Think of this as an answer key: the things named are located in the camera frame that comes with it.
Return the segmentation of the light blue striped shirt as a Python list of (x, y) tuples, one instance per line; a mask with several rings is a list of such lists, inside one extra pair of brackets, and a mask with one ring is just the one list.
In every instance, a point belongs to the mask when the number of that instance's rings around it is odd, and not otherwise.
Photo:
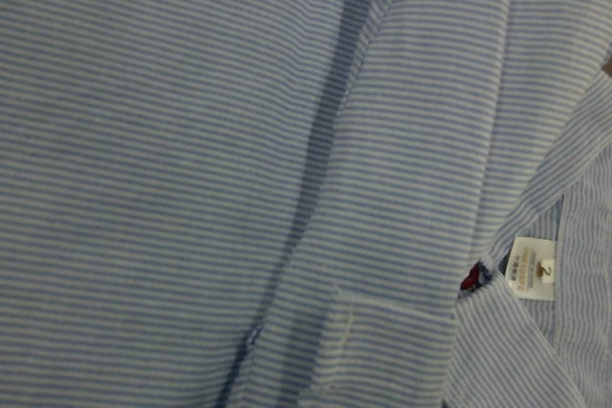
[(5, 407), (607, 407), (611, 0), (1, 0)]

